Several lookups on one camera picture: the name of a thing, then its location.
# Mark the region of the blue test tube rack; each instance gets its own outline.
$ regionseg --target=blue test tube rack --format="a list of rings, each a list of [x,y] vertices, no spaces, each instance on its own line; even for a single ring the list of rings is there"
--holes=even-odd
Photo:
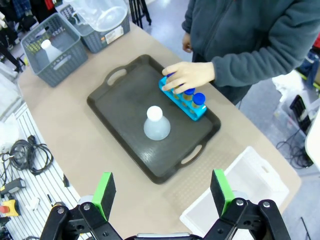
[[[167,95],[179,108],[181,108],[193,121],[197,121],[201,118],[203,114],[205,114],[207,110],[207,106],[205,104],[199,106],[198,108],[192,107],[192,100],[187,101],[184,99],[183,93],[176,94],[179,99],[174,97],[174,89],[171,89],[170,91],[163,91],[162,87],[166,85],[167,82],[167,76],[162,78],[159,81],[159,88],[160,90]]]

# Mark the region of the white bottle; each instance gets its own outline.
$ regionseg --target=white bottle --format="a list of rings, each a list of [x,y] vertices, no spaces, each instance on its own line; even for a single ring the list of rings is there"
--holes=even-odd
[[[145,135],[154,141],[165,139],[170,133],[170,122],[163,116],[162,110],[158,106],[151,106],[146,112],[147,120],[143,130]]]
[[[44,40],[41,43],[41,48],[45,50],[46,55],[48,56],[49,62],[52,63],[57,57],[59,57],[63,52],[52,46],[49,39]]]

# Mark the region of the blue test tube cap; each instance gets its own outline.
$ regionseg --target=blue test tube cap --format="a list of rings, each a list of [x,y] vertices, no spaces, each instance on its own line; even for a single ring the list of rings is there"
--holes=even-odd
[[[184,91],[184,94],[185,94],[185,95],[192,95],[192,94],[195,93],[195,91],[196,91],[195,88],[190,88],[190,89]]]
[[[166,77],[169,78],[169,77],[171,77],[173,74],[175,74],[175,72],[169,73]]]
[[[193,95],[192,101],[194,102],[194,104],[201,106],[205,103],[206,96],[203,93],[198,92],[195,95]]]

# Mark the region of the white plastic box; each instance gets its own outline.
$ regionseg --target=white plastic box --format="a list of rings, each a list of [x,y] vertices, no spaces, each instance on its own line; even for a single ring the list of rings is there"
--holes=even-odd
[[[247,147],[224,171],[235,197],[245,198],[257,204],[271,199],[281,206],[289,189],[272,166],[251,147]],[[193,234],[204,237],[219,215],[208,188],[180,216],[181,222]],[[252,240],[248,230],[239,229],[233,240]]]

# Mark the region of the white cap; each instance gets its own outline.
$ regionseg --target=white cap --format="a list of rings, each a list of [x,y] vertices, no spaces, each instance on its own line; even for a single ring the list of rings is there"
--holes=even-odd
[[[151,106],[151,107],[149,107],[148,111],[146,111],[146,115],[149,120],[151,120],[153,122],[157,122],[162,118],[163,113],[162,113],[162,110],[160,107]]]
[[[47,48],[50,47],[50,46],[51,46],[51,42],[50,42],[49,39],[44,40],[44,41],[41,43],[41,47],[42,47],[43,49],[47,49]]]

